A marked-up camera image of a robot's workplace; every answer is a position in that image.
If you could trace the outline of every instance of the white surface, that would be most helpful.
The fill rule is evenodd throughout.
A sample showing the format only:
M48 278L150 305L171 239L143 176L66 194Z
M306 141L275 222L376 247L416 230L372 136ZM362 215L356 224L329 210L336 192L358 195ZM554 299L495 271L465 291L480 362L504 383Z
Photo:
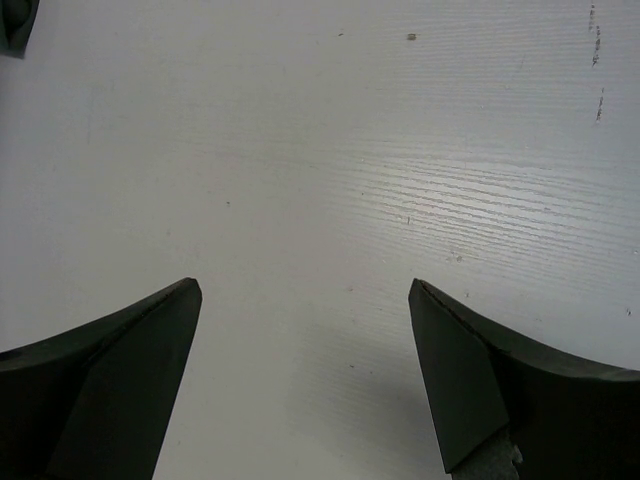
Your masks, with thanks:
M41 3L0 58L0 347L198 278L156 478L444 478L414 276L640 368L638 2L593 68L588 1Z

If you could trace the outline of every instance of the white table surface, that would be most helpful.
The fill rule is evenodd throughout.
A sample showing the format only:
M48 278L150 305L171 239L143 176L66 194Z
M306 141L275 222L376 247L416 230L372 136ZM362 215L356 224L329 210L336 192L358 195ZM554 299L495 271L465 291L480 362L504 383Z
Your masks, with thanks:
M446 478L414 276L640 368L640 3L596 3L593 67L590 7L41 2L0 58L0 348L196 277L167 480Z

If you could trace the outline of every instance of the wood grain texture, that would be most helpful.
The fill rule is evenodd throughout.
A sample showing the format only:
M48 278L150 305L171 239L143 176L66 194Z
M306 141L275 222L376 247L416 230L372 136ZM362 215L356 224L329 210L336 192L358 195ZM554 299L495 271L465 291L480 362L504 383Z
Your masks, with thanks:
M159 479L444 478L415 276L640 368L640 4L590 10L44 2L0 58L0 347L197 277Z

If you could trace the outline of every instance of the scratch mark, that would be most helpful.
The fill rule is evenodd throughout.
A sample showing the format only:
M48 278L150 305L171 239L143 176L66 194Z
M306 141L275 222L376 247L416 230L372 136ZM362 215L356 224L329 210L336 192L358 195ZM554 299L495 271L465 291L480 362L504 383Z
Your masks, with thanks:
M591 4L591 11L589 12L589 31L593 32L593 25L596 20L596 6L595 4Z
M600 103L598 104L598 113L596 114L596 123L600 123L600 118L602 118L602 104L604 103L604 87L601 90L602 95L600 96Z
M600 26L596 25L596 48L593 51L591 68L595 67L598 60L600 60L600 54L598 52L600 52Z

